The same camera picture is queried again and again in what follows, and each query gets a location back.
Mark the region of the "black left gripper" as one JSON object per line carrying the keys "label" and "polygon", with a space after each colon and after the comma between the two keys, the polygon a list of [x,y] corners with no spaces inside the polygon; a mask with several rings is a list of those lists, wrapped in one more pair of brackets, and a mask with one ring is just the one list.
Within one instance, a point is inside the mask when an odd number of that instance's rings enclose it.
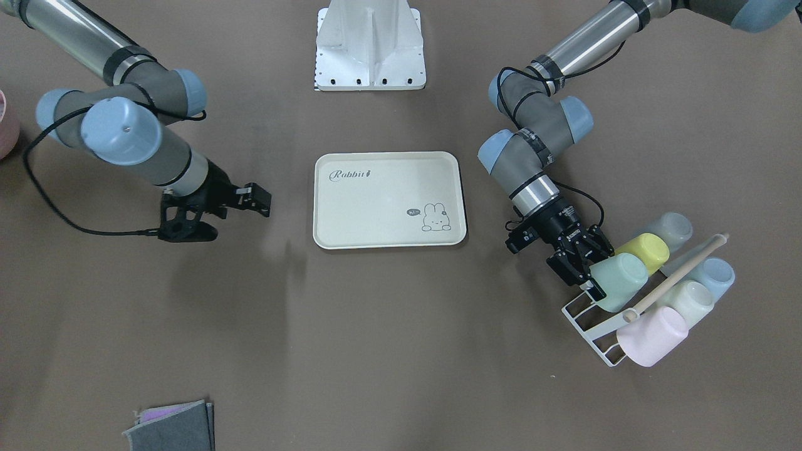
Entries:
{"label": "black left gripper", "polygon": [[546,263],[566,285],[579,286],[595,301],[607,297],[586,261],[603,261],[614,255],[601,227],[585,229],[576,209],[562,196],[533,209],[526,216],[526,227],[535,229],[539,239],[558,249]]}

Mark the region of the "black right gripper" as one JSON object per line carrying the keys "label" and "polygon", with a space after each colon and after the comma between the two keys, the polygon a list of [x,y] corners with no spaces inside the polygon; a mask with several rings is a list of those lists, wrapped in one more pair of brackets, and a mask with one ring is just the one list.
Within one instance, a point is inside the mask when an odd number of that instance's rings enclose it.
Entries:
{"label": "black right gripper", "polygon": [[212,214],[226,219],[228,208],[249,210],[269,217],[271,194],[256,183],[237,187],[215,163],[209,162],[208,174],[200,188],[183,197],[183,206],[195,213]]}

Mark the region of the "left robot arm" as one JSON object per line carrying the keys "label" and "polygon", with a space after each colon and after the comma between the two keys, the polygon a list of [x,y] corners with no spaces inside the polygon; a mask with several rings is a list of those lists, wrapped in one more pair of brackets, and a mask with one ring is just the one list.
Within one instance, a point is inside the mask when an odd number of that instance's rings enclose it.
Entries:
{"label": "left robot arm", "polygon": [[610,1],[555,48],[523,70],[503,68],[489,85],[489,99],[512,120],[515,130],[501,130],[478,152],[484,168],[513,203],[518,220],[509,222],[505,246],[517,254],[542,240],[553,246],[548,265],[569,286],[579,286],[594,300],[607,296],[590,266],[613,256],[599,224],[585,227],[574,207],[545,169],[593,128],[587,106],[576,97],[554,100],[569,79],[610,61],[625,40],[651,21],[676,9],[759,33],[772,28],[799,1]]}

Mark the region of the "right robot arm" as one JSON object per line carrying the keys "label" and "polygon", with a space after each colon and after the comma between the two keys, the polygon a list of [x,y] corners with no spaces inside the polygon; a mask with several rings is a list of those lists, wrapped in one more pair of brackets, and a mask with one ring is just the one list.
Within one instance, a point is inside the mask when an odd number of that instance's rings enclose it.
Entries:
{"label": "right robot arm", "polygon": [[243,209],[269,216],[261,186],[234,185],[215,163],[169,129],[202,120],[207,92],[189,70],[168,70],[147,49],[78,1],[3,1],[2,12],[37,29],[104,80],[95,92],[57,89],[36,107],[42,137],[88,152],[162,191],[177,218],[225,218]]}

